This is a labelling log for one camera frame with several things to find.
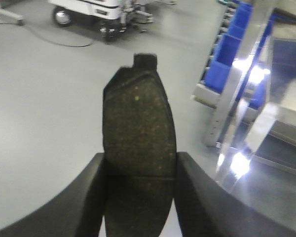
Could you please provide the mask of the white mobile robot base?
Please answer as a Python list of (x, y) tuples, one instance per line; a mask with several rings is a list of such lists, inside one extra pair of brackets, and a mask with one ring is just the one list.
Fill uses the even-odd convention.
[(59, 27), (70, 26), (79, 15), (100, 19), (100, 32), (106, 42), (125, 32), (128, 25), (153, 22), (153, 15), (145, 9), (150, 0), (50, 0), (49, 3), (54, 5), (52, 19)]

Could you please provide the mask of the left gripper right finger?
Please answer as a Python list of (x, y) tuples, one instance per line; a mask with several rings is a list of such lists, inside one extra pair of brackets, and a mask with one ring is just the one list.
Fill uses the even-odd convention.
[(177, 153), (174, 201), (184, 237), (296, 237), (225, 191), (187, 152)]

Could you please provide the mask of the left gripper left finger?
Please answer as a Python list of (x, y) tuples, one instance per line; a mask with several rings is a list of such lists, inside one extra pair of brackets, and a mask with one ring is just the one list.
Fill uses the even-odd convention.
[(105, 206), (106, 162), (97, 153), (45, 205), (0, 230), (0, 237), (97, 237)]

